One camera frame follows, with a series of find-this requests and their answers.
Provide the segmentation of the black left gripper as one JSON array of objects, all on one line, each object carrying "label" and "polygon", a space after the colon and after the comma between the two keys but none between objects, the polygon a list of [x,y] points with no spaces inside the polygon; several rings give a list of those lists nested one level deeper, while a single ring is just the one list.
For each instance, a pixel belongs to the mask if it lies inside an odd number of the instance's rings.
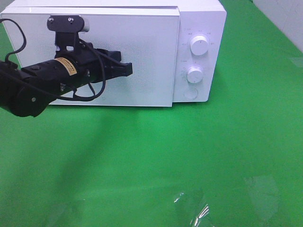
[{"label": "black left gripper", "polygon": [[[90,82],[97,83],[105,80],[104,72],[106,80],[127,77],[133,73],[132,63],[121,63],[120,51],[95,50],[91,43],[81,41],[77,32],[56,32],[55,45],[58,47],[55,59],[63,64],[70,76],[81,73],[86,75],[86,71],[89,70]],[[105,70],[101,66],[97,52],[102,59],[112,61],[105,64]]]}]

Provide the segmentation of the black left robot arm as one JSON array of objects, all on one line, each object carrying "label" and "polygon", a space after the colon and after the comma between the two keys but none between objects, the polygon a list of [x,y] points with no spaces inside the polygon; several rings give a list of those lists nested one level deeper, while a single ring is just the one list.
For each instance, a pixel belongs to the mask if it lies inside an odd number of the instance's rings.
[{"label": "black left robot arm", "polygon": [[36,117],[55,100],[89,102],[102,95],[106,81],[130,76],[131,63],[121,62],[119,51],[95,49],[78,32],[56,32],[55,58],[18,68],[6,54],[0,62],[0,106],[18,117]]}]

